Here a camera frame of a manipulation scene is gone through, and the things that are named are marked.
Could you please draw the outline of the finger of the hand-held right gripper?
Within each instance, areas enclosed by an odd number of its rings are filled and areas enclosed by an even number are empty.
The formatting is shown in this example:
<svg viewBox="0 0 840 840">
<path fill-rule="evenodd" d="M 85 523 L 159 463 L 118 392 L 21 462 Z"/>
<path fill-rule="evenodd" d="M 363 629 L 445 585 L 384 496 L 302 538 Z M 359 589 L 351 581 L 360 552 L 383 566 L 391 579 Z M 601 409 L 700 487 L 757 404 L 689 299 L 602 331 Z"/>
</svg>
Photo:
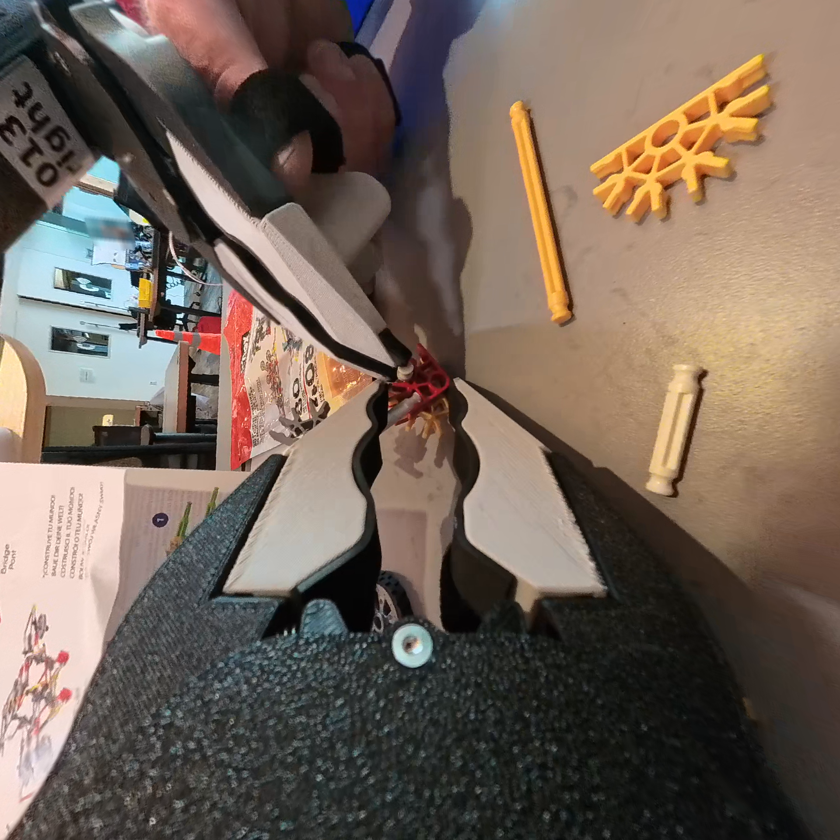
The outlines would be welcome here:
<svg viewBox="0 0 840 840">
<path fill-rule="evenodd" d="M 294 293 L 246 247 L 232 239 L 214 245 L 217 267 L 262 314 L 334 359 L 386 382 L 397 379 L 397 361 L 380 333 L 317 271 L 305 269 L 314 290 Z"/>
<path fill-rule="evenodd" d="M 380 313 L 306 211 L 285 203 L 263 217 L 173 132 L 177 170 L 212 226 L 217 270 L 271 320 L 325 353 L 370 375 L 397 375 L 413 352 Z"/>
</svg>

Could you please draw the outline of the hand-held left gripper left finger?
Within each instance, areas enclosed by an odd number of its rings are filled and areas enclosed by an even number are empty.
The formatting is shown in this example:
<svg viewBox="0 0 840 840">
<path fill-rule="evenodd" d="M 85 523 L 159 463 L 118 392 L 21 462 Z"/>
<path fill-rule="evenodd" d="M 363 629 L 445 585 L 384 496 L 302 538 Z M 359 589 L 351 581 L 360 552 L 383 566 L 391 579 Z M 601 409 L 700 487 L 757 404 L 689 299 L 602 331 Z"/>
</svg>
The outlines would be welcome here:
<svg viewBox="0 0 840 840">
<path fill-rule="evenodd" d="M 373 548 L 371 489 L 388 407 L 376 381 L 305 433 L 280 467 L 224 583 L 226 595 L 302 593 Z"/>
</svg>

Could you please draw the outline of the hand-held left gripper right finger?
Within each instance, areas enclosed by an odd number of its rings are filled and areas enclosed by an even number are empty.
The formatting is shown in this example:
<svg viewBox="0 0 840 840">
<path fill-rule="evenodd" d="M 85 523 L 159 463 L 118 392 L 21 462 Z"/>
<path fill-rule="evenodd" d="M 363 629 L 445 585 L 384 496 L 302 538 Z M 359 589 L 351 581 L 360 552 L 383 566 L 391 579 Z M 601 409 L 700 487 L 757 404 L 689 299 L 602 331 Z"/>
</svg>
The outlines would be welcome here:
<svg viewBox="0 0 840 840">
<path fill-rule="evenodd" d="M 512 577 L 512 599 L 603 598 L 607 586 L 552 469 L 549 450 L 472 385 L 452 417 L 467 446 L 458 533 Z"/>
</svg>

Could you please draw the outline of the grey snowflake connector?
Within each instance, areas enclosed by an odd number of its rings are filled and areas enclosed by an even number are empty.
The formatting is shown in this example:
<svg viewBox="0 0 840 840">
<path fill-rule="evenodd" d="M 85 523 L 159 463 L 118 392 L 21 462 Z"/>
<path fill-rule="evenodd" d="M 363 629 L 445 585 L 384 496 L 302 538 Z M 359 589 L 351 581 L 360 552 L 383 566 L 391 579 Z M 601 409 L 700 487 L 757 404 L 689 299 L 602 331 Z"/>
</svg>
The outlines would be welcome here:
<svg viewBox="0 0 840 840">
<path fill-rule="evenodd" d="M 308 401 L 310 408 L 316 412 L 309 418 L 302 418 L 296 407 L 291 408 L 290 416 L 280 416 L 268 430 L 268 435 L 278 444 L 292 446 L 320 423 L 324 422 L 330 413 L 328 402 L 321 402 L 316 407 L 314 401 Z"/>
</svg>

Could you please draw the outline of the red and yellow connector cluster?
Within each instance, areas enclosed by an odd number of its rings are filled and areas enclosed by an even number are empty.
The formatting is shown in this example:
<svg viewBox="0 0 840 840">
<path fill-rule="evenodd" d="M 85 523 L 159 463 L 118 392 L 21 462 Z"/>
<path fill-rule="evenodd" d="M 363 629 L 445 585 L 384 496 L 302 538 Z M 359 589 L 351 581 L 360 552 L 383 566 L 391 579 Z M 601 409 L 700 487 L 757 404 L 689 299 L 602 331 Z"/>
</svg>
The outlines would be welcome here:
<svg viewBox="0 0 840 840">
<path fill-rule="evenodd" d="M 444 421 L 448 419 L 449 414 L 448 391 L 446 395 L 436 401 L 431 408 L 417 413 L 407 422 L 398 425 L 405 425 L 408 428 L 413 428 L 418 424 L 421 428 L 422 439 L 424 440 L 428 440 L 434 434 L 441 434 L 443 432 Z"/>
</svg>

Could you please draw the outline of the red corner connector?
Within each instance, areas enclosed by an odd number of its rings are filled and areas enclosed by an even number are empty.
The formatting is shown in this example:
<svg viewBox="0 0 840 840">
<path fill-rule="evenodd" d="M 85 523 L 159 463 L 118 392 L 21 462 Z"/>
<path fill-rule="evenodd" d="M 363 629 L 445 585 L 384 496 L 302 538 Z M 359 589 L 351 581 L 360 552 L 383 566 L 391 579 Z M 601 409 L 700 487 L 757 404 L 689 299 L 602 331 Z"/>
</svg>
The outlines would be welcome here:
<svg viewBox="0 0 840 840">
<path fill-rule="evenodd" d="M 410 363 L 398 369 L 397 379 L 389 387 L 388 407 L 417 393 L 422 397 L 422 403 L 416 414 L 426 411 L 446 395 L 450 384 L 446 371 L 418 343 Z"/>
</svg>

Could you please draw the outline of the long yellow toy rod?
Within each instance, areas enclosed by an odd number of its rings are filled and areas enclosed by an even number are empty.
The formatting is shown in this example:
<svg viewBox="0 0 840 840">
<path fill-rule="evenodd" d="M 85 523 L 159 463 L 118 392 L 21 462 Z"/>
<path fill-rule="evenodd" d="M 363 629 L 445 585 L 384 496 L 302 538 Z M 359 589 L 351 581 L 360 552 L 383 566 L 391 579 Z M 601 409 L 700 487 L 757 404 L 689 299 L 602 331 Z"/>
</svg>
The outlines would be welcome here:
<svg viewBox="0 0 840 840">
<path fill-rule="evenodd" d="M 554 230 L 549 196 L 545 189 L 532 130 L 531 113 L 524 101 L 519 100 L 511 105 L 509 115 L 551 320 L 556 324 L 565 324 L 572 319 L 573 313 L 564 278 L 559 240 Z"/>
</svg>

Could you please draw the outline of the yellow half-round connector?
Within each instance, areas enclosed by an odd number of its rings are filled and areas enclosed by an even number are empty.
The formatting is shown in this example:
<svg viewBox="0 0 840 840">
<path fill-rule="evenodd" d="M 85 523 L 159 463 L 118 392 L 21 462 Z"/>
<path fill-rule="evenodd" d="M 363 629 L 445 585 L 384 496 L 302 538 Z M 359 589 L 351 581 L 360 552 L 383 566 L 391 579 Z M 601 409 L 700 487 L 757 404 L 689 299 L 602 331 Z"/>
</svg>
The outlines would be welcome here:
<svg viewBox="0 0 840 840">
<path fill-rule="evenodd" d="M 634 223 L 665 220 L 668 190 L 681 182 L 694 203 L 706 196 L 706 180 L 726 180 L 733 164 L 721 144 L 755 144 L 760 120 L 773 106 L 767 59 L 759 54 L 667 112 L 648 128 L 591 165 L 593 195 L 612 216 Z"/>
</svg>

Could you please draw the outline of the orange traffic cone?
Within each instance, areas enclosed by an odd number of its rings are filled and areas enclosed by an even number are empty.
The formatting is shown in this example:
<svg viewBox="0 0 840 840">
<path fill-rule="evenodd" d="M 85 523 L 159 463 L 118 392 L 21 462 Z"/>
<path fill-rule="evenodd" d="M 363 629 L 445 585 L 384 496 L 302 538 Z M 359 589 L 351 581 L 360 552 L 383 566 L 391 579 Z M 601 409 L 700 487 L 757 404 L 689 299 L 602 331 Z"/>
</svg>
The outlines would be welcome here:
<svg viewBox="0 0 840 840">
<path fill-rule="evenodd" d="M 222 336 L 219 332 L 184 332 L 156 329 L 154 337 L 165 342 L 183 343 L 188 347 L 210 354 L 221 354 Z"/>
</svg>

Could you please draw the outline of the colourful construction toy bag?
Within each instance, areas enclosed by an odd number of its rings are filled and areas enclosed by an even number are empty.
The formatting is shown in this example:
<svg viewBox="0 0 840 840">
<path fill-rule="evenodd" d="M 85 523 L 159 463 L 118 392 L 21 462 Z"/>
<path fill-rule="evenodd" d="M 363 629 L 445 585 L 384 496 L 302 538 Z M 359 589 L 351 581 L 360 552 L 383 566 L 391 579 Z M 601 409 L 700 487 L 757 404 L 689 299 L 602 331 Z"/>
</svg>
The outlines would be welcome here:
<svg viewBox="0 0 840 840">
<path fill-rule="evenodd" d="M 294 406 L 309 418 L 321 402 L 330 414 L 373 382 L 373 377 L 327 355 L 309 341 L 273 323 L 236 291 L 227 300 L 223 336 L 230 373 L 230 446 L 233 470 L 273 450 L 285 454 L 291 446 L 276 443 L 268 430 L 279 417 L 290 417 Z"/>
</svg>

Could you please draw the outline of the grey toy wheel with tyre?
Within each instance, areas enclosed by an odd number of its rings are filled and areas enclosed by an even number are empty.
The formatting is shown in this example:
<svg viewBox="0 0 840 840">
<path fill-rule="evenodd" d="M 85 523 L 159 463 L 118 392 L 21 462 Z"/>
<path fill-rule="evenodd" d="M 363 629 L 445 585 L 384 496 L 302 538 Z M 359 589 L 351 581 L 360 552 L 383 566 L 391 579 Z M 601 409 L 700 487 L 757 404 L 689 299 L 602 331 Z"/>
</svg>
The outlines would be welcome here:
<svg viewBox="0 0 840 840">
<path fill-rule="evenodd" d="M 413 615 L 413 607 L 403 583 L 394 573 L 382 571 L 375 587 L 371 631 L 382 635 L 391 625 L 411 615 Z"/>
</svg>

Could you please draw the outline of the short white toy rod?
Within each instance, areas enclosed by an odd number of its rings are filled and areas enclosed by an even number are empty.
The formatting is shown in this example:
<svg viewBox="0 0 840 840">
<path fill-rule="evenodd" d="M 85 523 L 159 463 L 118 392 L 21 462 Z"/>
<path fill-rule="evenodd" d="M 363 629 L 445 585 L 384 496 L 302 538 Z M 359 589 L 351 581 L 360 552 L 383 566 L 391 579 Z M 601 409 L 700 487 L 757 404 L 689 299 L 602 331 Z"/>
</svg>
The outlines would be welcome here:
<svg viewBox="0 0 840 840">
<path fill-rule="evenodd" d="M 647 491 L 661 497 L 672 497 L 676 493 L 676 481 L 700 393 L 700 378 L 705 373 L 699 364 L 675 364 L 673 372 L 666 389 L 645 485 Z"/>
</svg>

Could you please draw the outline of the round wooden table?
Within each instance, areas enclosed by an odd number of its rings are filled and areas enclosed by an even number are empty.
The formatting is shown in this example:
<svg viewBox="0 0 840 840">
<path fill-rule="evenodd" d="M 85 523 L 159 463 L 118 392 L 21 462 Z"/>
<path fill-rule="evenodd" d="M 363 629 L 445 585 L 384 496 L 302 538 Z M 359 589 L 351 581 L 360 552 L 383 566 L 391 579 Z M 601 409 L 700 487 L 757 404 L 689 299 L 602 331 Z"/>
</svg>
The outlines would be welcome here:
<svg viewBox="0 0 840 840">
<path fill-rule="evenodd" d="M 1 335 L 1 461 L 38 464 L 46 421 L 46 381 L 21 342 Z"/>
</svg>

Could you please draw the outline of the blue plastic bin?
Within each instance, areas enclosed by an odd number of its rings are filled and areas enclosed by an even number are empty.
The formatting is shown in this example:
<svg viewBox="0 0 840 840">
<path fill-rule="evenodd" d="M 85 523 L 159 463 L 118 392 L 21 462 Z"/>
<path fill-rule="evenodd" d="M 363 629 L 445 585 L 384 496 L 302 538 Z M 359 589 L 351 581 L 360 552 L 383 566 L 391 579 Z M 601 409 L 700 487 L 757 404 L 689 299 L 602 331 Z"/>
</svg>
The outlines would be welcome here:
<svg viewBox="0 0 840 840">
<path fill-rule="evenodd" d="M 388 70 L 402 110 L 402 133 L 419 135 L 444 117 L 445 67 L 462 32 L 468 2 L 374 1 L 356 32 L 357 41 Z"/>
</svg>

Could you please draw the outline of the instruction sheet with model pictures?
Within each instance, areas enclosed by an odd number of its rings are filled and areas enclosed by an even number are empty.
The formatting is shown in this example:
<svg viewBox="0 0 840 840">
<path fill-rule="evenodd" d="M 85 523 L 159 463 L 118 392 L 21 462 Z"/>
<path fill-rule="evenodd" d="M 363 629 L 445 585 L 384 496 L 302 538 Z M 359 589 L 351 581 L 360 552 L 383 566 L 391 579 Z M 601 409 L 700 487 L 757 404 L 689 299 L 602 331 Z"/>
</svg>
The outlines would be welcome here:
<svg viewBox="0 0 840 840">
<path fill-rule="evenodd" d="M 1 465 L 1 837 L 46 782 L 106 643 L 126 469 Z"/>
</svg>

